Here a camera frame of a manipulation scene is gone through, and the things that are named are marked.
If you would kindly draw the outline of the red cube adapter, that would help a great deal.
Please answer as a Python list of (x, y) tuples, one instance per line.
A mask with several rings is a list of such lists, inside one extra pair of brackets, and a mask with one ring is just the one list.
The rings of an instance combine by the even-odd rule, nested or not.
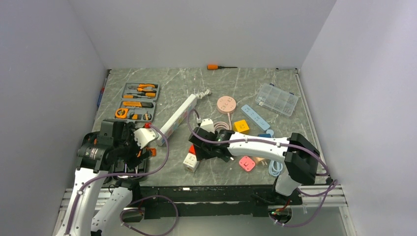
[(195, 152), (195, 149), (194, 149), (194, 145), (191, 145), (190, 149), (188, 150), (188, 153), (194, 155), (195, 157), (197, 156), (196, 152)]

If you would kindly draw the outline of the black tool case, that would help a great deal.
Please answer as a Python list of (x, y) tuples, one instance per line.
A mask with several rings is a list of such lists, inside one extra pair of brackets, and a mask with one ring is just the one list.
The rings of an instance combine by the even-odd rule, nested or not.
[(124, 131), (120, 135), (100, 135), (88, 133), (77, 152), (77, 168), (108, 171), (112, 173), (141, 174), (147, 172), (147, 161), (156, 156), (156, 149), (140, 149), (132, 132)]

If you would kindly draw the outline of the white cube adapter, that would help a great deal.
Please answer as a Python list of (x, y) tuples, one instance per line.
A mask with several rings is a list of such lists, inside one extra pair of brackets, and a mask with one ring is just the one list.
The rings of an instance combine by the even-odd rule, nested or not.
[(194, 173), (199, 165), (196, 155), (188, 153), (183, 161), (184, 168), (192, 173)]

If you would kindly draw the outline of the white power strip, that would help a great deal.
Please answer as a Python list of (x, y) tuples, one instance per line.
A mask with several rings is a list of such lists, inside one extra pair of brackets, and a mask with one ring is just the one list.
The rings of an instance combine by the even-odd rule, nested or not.
[(189, 95), (189, 97), (179, 106), (179, 108), (173, 113), (173, 115), (165, 122), (160, 128), (160, 131), (168, 139), (173, 132), (179, 127), (182, 121), (188, 116), (191, 109), (197, 104), (197, 96), (195, 94)]

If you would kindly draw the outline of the yellow cube adapter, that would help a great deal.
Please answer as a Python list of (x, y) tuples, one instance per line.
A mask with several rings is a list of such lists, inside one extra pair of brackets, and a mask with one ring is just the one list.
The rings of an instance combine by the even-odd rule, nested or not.
[(242, 119), (233, 123), (233, 130), (242, 134), (249, 134), (250, 127), (246, 120)]

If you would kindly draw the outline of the small pink plug adapter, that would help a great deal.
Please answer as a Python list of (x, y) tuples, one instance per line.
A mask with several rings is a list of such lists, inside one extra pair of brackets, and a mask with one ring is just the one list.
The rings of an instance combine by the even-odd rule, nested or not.
[(246, 172), (252, 171), (254, 167), (256, 166), (256, 163), (254, 162), (254, 160), (252, 160), (249, 156), (243, 156), (239, 160), (238, 164)]

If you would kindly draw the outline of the pink round socket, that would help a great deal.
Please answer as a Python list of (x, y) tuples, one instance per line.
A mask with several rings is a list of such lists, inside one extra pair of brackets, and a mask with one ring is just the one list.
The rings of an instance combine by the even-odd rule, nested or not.
[(222, 96), (217, 100), (217, 110), (222, 114), (232, 114), (236, 107), (237, 103), (234, 98), (230, 96)]

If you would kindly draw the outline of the grey tool tray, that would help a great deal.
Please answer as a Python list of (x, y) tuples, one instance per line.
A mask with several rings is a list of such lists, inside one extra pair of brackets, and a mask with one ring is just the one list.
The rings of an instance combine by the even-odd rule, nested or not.
[(153, 121), (159, 94), (159, 84), (126, 83), (114, 118), (126, 122)]

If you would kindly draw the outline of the light blue power strip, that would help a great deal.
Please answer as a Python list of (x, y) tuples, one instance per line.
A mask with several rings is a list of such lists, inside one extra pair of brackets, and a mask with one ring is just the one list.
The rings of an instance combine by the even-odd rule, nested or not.
[(252, 120), (261, 130), (267, 131), (270, 129), (270, 125), (249, 105), (245, 104), (241, 107), (242, 113)]

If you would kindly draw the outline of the tan cube adapter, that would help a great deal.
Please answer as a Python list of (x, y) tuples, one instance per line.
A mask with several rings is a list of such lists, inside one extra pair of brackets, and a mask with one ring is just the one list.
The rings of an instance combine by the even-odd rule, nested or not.
[(256, 165), (260, 164), (260, 165), (267, 165), (267, 161), (264, 158), (260, 158), (260, 157), (255, 157), (254, 158), (254, 162)]

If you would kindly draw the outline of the dark blue cube adapter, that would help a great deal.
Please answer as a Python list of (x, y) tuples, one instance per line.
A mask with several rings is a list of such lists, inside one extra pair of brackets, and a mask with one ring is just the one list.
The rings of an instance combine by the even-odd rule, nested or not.
[(258, 134), (258, 137), (263, 137), (263, 138), (272, 138), (273, 136), (269, 133), (262, 133), (262, 134)]

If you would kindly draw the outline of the clear plastic screw box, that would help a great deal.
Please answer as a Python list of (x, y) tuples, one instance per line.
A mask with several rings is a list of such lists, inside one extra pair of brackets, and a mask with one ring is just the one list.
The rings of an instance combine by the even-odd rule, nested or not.
[(255, 99), (256, 104), (272, 112), (290, 117), (298, 102), (298, 96), (272, 84), (263, 84)]

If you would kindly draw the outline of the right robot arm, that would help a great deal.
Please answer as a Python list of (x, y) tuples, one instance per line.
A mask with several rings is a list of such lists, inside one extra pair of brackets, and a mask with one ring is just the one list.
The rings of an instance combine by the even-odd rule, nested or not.
[(212, 133), (195, 127), (188, 140), (209, 157), (225, 162), (233, 156), (253, 156), (281, 163), (283, 170), (271, 190), (277, 204), (285, 203), (299, 186), (314, 184), (318, 166), (324, 165), (320, 152), (299, 133), (265, 138), (225, 129)]

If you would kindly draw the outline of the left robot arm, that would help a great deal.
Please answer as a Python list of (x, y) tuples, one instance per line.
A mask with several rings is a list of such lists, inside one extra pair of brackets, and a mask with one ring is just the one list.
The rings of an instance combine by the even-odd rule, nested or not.
[[(132, 177), (147, 176), (136, 171), (152, 152), (149, 142), (157, 137), (153, 129), (139, 129), (133, 122), (105, 119), (99, 131), (84, 136), (77, 151), (73, 191), (58, 230), (59, 236), (103, 236), (125, 206), (141, 200), (139, 184)], [(123, 176), (109, 200), (95, 213), (105, 180)]]

